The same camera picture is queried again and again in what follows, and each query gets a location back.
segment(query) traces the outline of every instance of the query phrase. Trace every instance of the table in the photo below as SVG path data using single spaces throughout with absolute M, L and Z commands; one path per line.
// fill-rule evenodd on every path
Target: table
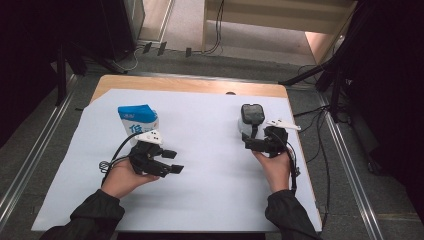
M 353 14 L 352 0 L 226 0 L 223 22 L 305 31 L 317 64 L 322 63 Z M 207 24 L 216 21 L 221 0 L 205 0 L 202 51 Z
M 226 95 L 227 92 L 237 95 Z M 264 217 L 266 197 L 270 194 L 268 184 L 260 164 L 244 149 L 236 127 L 240 103 L 250 100 L 263 105 L 266 116 L 275 117 L 282 110 L 292 116 L 287 93 L 281 85 L 103 76 L 91 104 L 83 112 L 32 230 L 65 224 L 73 209 L 94 192 L 103 177 L 96 165 L 110 158 L 126 137 L 117 106 L 141 101 L 158 112 L 159 130 L 164 138 L 162 147 L 178 153 L 174 160 L 157 160 L 185 168 L 179 175 L 170 174 L 122 199 L 121 205 L 127 211 L 117 231 L 276 231 Z M 272 102 L 278 104 L 278 109 L 270 107 Z M 181 106 L 188 107 L 181 111 Z M 288 132 L 302 172 L 297 180 L 297 197 L 320 231 L 321 220 L 299 138 L 294 130 Z M 122 153 L 129 152 L 128 145 Z

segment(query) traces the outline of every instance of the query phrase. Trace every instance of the black sleeve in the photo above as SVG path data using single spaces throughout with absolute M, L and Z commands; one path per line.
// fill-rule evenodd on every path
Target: black sleeve
M 40 239 L 110 239 L 124 213 L 119 199 L 99 189 L 74 210 L 68 224 L 49 229 Z
M 278 191 L 268 197 L 265 216 L 280 229 L 284 240 L 321 239 L 306 210 L 290 190 Z

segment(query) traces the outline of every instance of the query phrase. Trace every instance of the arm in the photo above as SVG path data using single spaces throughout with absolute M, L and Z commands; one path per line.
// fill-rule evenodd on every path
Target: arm
M 285 240 L 321 239 L 306 210 L 289 189 L 290 159 L 287 152 L 274 158 L 253 152 L 261 163 L 272 194 L 268 197 L 265 216 L 280 229 Z
M 74 210 L 68 224 L 49 229 L 40 239 L 110 239 L 125 213 L 119 199 L 157 179 L 135 174 L 129 160 L 116 164 L 102 188 Z

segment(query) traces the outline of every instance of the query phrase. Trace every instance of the white sheet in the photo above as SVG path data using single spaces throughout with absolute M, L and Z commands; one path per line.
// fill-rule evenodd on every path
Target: white sheet
M 178 153 L 174 160 L 156 160 L 184 165 L 184 169 L 123 198 L 121 206 L 126 213 L 117 230 L 275 231 L 264 216 L 268 184 L 237 129 L 245 103 L 261 104 L 266 121 L 283 118 L 293 122 L 285 98 L 110 90 L 84 109 L 32 230 L 66 224 L 72 211 L 100 187 L 103 174 L 99 162 L 109 161 L 127 137 L 118 106 L 149 104 L 159 116 L 162 147 Z M 263 138 L 263 127 L 257 138 Z M 321 220 L 298 136 L 294 130 L 288 133 L 301 171 L 296 196 L 320 231 Z M 129 153 L 130 148 L 128 143 L 121 154 Z

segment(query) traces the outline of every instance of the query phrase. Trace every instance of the aluminum rail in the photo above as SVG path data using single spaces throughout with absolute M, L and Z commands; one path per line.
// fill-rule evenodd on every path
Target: aluminum rail
M 318 93 L 318 95 L 322 106 L 329 104 L 327 98 L 323 94 Z M 367 194 L 361 184 L 358 173 L 355 170 L 355 165 L 346 147 L 339 125 L 334 123 L 329 114 L 326 115 L 326 120 L 334 143 L 336 144 L 337 151 L 339 152 L 340 159 L 346 172 L 350 187 L 352 188 L 356 203 L 358 204 L 359 212 L 361 213 L 365 228 L 368 231 L 368 235 L 370 239 L 383 240 L 384 237 L 378 224 L 377 217 L 375 216 L 371 203 L 368 200 Z
M 35 168 L 37 167 L 38 162 L 40 161 L 41 156 L 44 153 L 44 150 L 47 147 L 51 137 L 53 136 L 54 131 L 56 130 L 60 120 L 63 117 L 71 99 L 77 84 L 76 75 L 72 75 L 68 84 L 67 89 L 69 94 L 62 101 L 61 105 L 55 107 L 52 114 L 50 115 L 49 120 L 44 126 L 42 132 L 38 136 L 37 141 L 26 157 L 24 163 L 22 164 L 21 169 L 10 185 L 9 189 L 6 191 L 0 202 L 0 233 L 3 231 L 7 220 L 12 214 L 13 209 L 19 201 L 26 185 L 28 184 L 29 179 L 32 176 Z

